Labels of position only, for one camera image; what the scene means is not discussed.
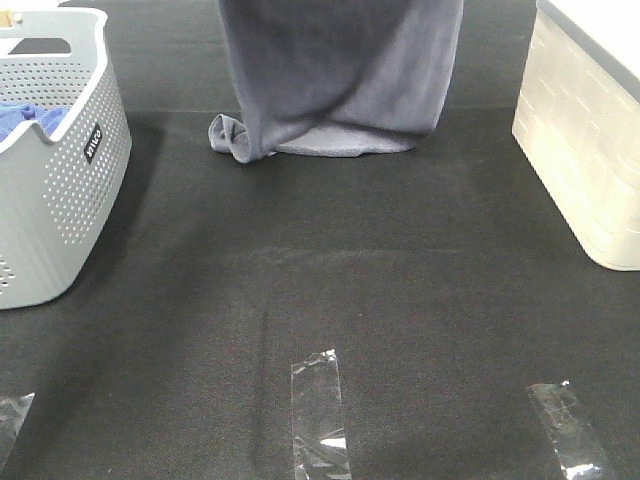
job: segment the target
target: gray towel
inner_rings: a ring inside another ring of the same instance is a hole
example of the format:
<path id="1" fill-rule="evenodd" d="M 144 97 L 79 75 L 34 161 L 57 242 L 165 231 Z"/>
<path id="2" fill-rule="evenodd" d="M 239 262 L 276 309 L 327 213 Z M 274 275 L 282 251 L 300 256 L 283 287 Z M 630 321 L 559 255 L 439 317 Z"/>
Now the gray towel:
<path id="1" fill-rule="evenodd" d="M 353 157 L 413 148 L 436 127 L 463 0 L 219 0 L 243 123 L 214 150 Z"/>

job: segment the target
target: basket handle hole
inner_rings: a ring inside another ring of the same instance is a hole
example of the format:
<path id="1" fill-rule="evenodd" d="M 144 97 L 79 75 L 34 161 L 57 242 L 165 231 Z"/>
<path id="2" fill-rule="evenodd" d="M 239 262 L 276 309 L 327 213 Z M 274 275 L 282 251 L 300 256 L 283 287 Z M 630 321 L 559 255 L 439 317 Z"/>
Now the basket handle hole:
<path id="1" fill-rule="evenodd" d="M 64 55 L 69 53 L 71 53 L 71 45 L 62 38 L 23 38 L 9 55 Z"/>

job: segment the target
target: basket rim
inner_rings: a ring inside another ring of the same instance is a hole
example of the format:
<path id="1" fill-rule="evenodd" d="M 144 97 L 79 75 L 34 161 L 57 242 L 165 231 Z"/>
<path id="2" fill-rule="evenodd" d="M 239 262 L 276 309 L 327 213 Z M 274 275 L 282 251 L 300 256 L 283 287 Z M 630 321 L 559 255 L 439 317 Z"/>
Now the basket rim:
<path id="1" fill-rule="evenodd" d="M 11 147 L 16 144 L 23 136 L 32 135 L 38 138 L 38 140 L 44 145 L 55 145 L 60 142 L 69 128 L 74 124 L 85 105 L 93 95 L 96 87 L 104 77 L 104 74 L 109 65 L 109 55 L 107 53 L 107 44 L 105 40 L 105 26 L 109 16 L 102 10 L 97 8 L 76 8 L 76 7 L 59 7 L 53 9 L 31 10 L 25 11 L 24 16 L 28 17 L 32 13 L 47 13 L 56 15 L 58 13 L 75 13 L 82 16 L 93 16 L 96 19 L 95 28 L 93 31 L 93 41 L 96 48 L 96 66 L 89 78 L 89 81 L 85 85 L 82 93 L 74 104 L 69 109 L 69 112 L 65 115 L 60 125 L 50 136 L 44 131 L 42 126 L 35 120 L 21 122 L 9 135 L 0 142 L 0 160 L 3 154 L 10 151 Z M 23 58 L 29 58 L 30 55 L 22 55 Z"/>

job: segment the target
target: tape strip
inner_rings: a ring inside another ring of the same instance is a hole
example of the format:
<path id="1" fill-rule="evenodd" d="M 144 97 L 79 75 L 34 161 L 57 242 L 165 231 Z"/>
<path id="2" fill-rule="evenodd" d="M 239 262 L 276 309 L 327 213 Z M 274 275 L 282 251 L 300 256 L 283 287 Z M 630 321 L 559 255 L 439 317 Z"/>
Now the tape strip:
<path id="1" fill-rule="evenodd" d="M 33 393 L 21 398 L 0 396 L 0 472 L 9 460 L 34 397 Z"/>
<path id="2" fill-rule="evenodd" d="M 291 366 L 296 480 L 351 480 L 335 350 Z"/>
<path id="3" fill-rule="evenodd" d="M 616 480 L 617 475 L 569 382 L 527 388 L 567 480 Z"/>

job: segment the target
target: perforated basket wall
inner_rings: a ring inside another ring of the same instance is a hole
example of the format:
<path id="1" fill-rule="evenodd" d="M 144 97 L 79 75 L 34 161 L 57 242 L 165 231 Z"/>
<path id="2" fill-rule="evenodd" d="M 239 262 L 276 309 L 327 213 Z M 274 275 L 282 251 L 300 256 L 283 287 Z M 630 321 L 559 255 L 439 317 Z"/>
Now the perforated basket wall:
<path id="1" fill-rule="evenodd" d="M 71 54 L 0 57 L 0 102 L 71 110 L 51 138 L 23 123 L 0 143 L 0 308 L 42 303 L 71 285 L 108 218 L 131 149 L 104 42 L 106 15 L 59 8 L 23 16 L 0 38 L 59 37 Z M 88 156 L 97 131 L 100 143 Z"/>

